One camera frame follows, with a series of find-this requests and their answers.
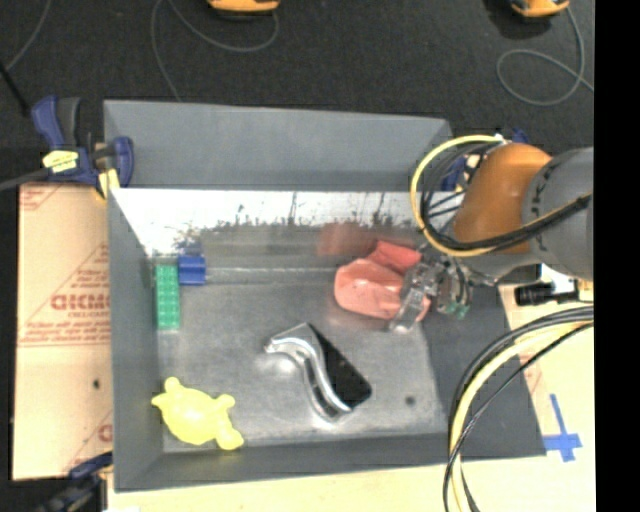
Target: blue clamp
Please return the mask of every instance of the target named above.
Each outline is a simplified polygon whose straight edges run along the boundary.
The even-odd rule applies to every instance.
[[[204,256],[178,256],[178,282],[183,285],[204,284],[207,265]]]
[[[44,137],[51,152],[70,151],[77,154],[75,161],[64,167],[47,167],[49,181],[76,181],[94,186],[99,191],[101,171],[93,163],[95,159],[115,157],[115,169],[120,186],[126,187],[133,174],[133,143],[128,137],[117,137],[105,150],[89,153],[78,146],[75,138],[76,113],[80,98],[58,100],[55,95],[41,99],[31,109],[31,118],[36,130]]]

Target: metal object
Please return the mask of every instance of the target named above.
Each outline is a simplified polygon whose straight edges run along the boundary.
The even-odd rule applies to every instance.
[[[439,275],[443,270],[444,266],[439,263],[418,263],[405,274],[400,290],[402,305],[389,322],[390,331],[407,332],[415,325],[424,310],[425,295],[437,295]]]
[[[331,386],[322,346],[308,324],[300,324],[272,337],[265,351],[286,354],[303,370],[309,398],[315,409],[330,420],[337,420],[353,411]]]

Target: yellow toy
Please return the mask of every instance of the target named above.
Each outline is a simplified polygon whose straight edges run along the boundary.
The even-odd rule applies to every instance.
[[[235,450],[244,444],[229,419],[228,409],[236,403],[231,395],[211,398],[183,386],[176,377],[169,377],[164,389],[166,393],[153,397],[151,404],[162,411],[162,419],[178,439],[195,445],[215,439],[223,450]]]

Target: black floor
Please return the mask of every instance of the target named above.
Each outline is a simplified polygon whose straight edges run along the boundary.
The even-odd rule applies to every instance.
[[[185,101],[445,118],[455,135],[520,128],[551,154],[594,144],[594,96],[579,85],[565,101],[536,106],[510,95],[496,65],[529,49],[571,69],[580,44],[567,12],[523,23],[508,0],[283,0],[279,31],[265,49],[232,52],[190,32],[169,0],[55,0],[42,28],[10,74],[33,103],[48,94],[80,96],[82,136],[102,135],[104,98],[175,100],[158,53]],[[274,20],[221,19],[205,0],[172,0],[197,30],[237,46],[259,45]],[[10,65],[38,24],[46,0],[0,0],[0,60]],[[574,1],[583,38],[584,77],[594,80],[595,0]],[[546,61],[511,56],[503,74],[518,93],[551,101],[575,78]],[[0,80],[0,181],[38,167],[46,149]],[[15,194],[0,193],[0,511],[29,510],[62,482],[9,483],[10,408],[15,337]]]

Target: green block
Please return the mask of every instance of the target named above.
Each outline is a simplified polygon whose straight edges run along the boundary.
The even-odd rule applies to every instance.
[[[180,328],[180,284],[176,265],[156,265],[156,324],[160,330]]]

